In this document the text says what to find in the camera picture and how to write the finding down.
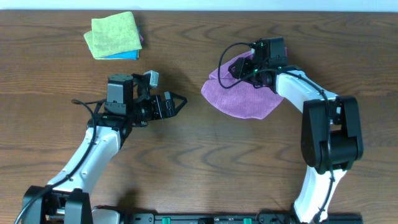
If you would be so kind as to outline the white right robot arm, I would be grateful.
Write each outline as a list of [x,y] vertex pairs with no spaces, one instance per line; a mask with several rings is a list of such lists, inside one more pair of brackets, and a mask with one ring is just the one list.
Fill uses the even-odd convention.
[[307,170],[299,196],[289,212],[257,214],[258,223],[362,223],[361,215],[328,214],[339,181],[363,155],[358,102],[316,84],[291,65],[281,37],[249,43],[251,57],[228,67],[238,83],[268,87],[302,113],[301,152]]

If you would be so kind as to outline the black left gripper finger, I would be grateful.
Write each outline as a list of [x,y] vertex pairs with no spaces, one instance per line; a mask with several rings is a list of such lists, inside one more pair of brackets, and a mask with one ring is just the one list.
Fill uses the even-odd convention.
[[182,101],[178,106],[174,106],[173,115],[176,116],[186,104],[187,104],[187,101]]
[[[164,95],[171,108],[183,108],[188,102],[186,97],[171,91],[166,91]],[[175,100],[180,100],[180,104],[178,106],[175,104]]]

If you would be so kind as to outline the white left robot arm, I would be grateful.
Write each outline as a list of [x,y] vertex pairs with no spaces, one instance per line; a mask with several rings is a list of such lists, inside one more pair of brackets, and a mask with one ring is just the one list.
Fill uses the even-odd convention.
[[151,95],[159,74],[114,74],[107,96],[94,101],[83,142],[66,166],[46,186],[31,186],[23,197],[16,223],[129,223],[115,208],[92,208],[90,195],[110,160],[120,151],[133,128],[171,118],[187,99],[166,91]]

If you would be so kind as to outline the purple microfiber cloth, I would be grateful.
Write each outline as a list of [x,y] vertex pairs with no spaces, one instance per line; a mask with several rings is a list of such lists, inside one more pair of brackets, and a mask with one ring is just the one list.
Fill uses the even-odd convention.
[[255,89],[247,82],[238,83],[230,89],[223,88],[237,81],[229,73],[228,67],[240,57],[251,58],[252,52],[240,54],[211,72],[201,94],[216,109],[232,117],[264,119],[282,102],[282,96],[266,87]]

